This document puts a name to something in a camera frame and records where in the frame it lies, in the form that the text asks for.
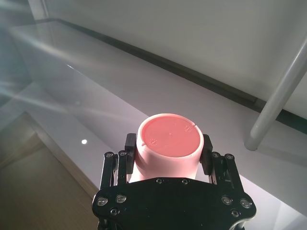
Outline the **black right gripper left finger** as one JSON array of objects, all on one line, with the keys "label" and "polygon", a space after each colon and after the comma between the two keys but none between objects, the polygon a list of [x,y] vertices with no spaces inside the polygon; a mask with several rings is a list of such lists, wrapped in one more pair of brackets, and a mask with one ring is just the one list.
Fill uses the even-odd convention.
[{"label": "black right gripper left finger", "polygon": [[137,153],[136,134],[128,133],[124,145],[124,150],[117,154],[106,152],[102,168],[101,182],[99,189],[114,186],[115,179],[118,184],[126,184],[128,175],[132,175]]}]

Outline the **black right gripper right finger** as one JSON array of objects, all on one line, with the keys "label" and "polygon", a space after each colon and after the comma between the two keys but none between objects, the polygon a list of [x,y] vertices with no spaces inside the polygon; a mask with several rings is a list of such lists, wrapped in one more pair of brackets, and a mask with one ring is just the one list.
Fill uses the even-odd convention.
[{"label": "black right gripper right finger", "polygon": [[213,151],[213,145],[207,134],[203,135],[203,140],[200,163],[204,174],[209,176],[209,182],[223,191],[230,189],[243,191],[235,157],[232,154],[221,155]]}]

